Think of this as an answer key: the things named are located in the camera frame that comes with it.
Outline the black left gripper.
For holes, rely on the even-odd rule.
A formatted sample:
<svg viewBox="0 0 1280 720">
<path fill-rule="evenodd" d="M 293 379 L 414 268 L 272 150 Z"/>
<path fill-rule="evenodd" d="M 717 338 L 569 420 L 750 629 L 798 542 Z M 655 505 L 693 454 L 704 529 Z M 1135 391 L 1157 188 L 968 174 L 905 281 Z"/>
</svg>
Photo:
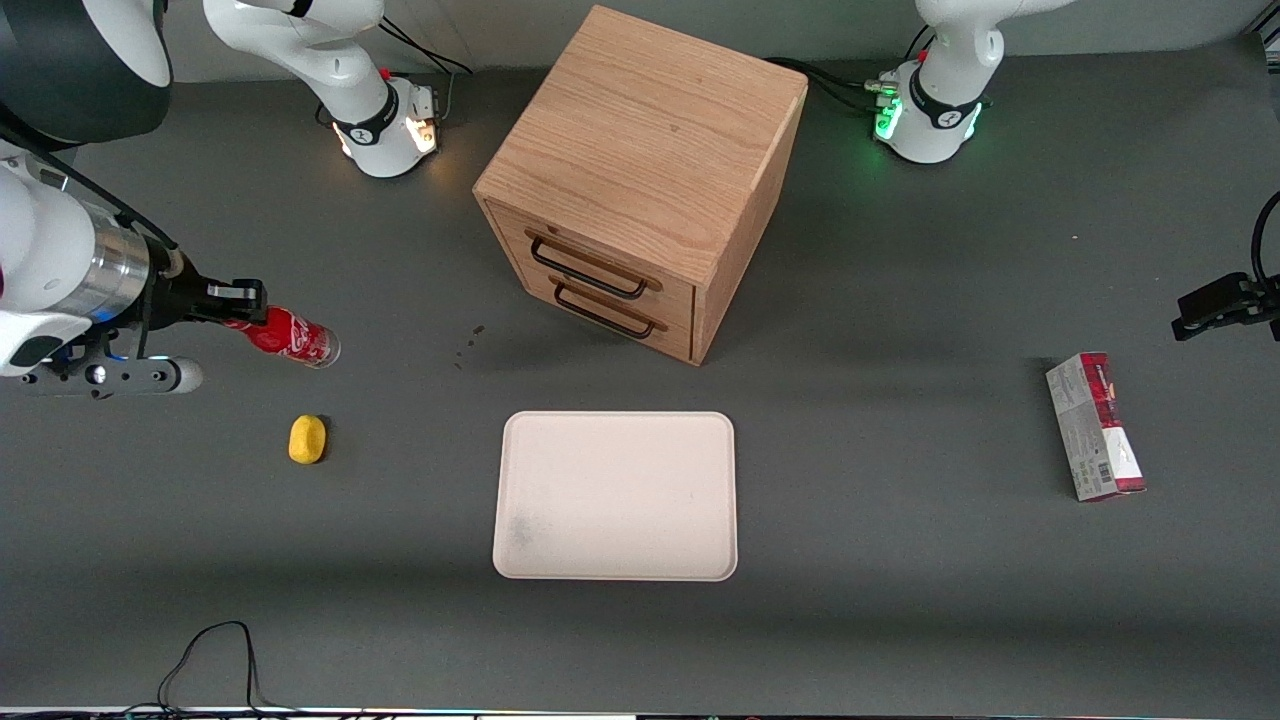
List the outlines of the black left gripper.
<svg viewBox="0 0 1280 720">
<path fill-rule="evenodd" d="M 1172 337 L 1185 342 L 1207 331 L 1226 325 L 1266 324 L 1279 342 L 1279 295 L 1272 281 L 1257 281 L 1244 272 L 1233 272 L 1201 286 L 1178 300 L 1179 315 L 1172 320 Z"/>
</svg>

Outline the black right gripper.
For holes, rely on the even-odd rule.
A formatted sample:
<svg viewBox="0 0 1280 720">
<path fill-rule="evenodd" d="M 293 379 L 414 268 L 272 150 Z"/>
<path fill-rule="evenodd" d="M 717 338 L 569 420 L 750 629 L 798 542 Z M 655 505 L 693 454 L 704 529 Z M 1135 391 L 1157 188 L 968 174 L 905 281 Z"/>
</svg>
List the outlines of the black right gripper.
<svg viewBox="0 0 1280 720">
<path fill-rule="evenodd" d="M 215 322 L 233 329 L 265 325 L 268 292 L 261 281 L 215 282 L 202 275 L 186 255 L 172 255 L 168 275 L 160 273 L 154 282 L 148 331 L 183 322 Z"/>
</svg>

